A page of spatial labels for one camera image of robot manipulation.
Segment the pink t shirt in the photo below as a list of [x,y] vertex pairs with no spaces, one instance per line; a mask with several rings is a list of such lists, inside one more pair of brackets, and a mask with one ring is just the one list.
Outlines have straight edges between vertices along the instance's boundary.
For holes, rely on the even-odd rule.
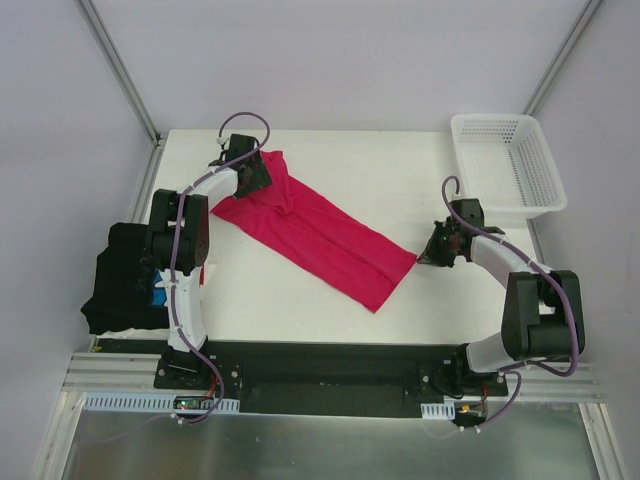
[[377,312],[417,256],[291,176],[281,151],[264,152],[262,158],[272,185],[227,198],[212,213]]

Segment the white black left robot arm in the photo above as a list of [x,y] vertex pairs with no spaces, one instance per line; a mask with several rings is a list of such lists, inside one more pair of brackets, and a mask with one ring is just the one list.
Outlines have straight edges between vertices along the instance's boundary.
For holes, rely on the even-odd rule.
[[188,388],[211,377],[205,360],[208,337],[201,314],[201,275],[210,238],[210,211],[225,199],[238,199],[272,184],[258,139],[233,134],[219,140],[220,157],[181,190],[159,189],[152,197],[146,252],[165,289],[169,322],[164,370],[174,370]]

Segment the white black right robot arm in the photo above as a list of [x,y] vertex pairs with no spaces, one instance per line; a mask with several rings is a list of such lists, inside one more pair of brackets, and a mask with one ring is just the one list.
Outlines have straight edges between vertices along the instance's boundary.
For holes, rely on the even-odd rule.
[[449,216],[434,223],[420,264],[452,268],[461,257],[486,270],[505,290],[498,333],[462,347],[450,369],[452,387],[473,394],[486,373],[535,365],[553,375],[575,373],[584,349],[580,283],[569,270],[533,261],[505,233],[485,224],[477,199],[445,203]]

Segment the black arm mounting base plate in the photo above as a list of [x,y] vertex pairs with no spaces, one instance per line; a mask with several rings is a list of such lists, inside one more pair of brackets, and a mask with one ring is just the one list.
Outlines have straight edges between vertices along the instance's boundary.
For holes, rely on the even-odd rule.
[[160,340],[98,342],[106,353],[156,354],[153,386],[200,400],[220,394],[254,414],[416,418],[424,404],[504,398],[497,374],[469,370],[456,346],[211,341],[202,354]]

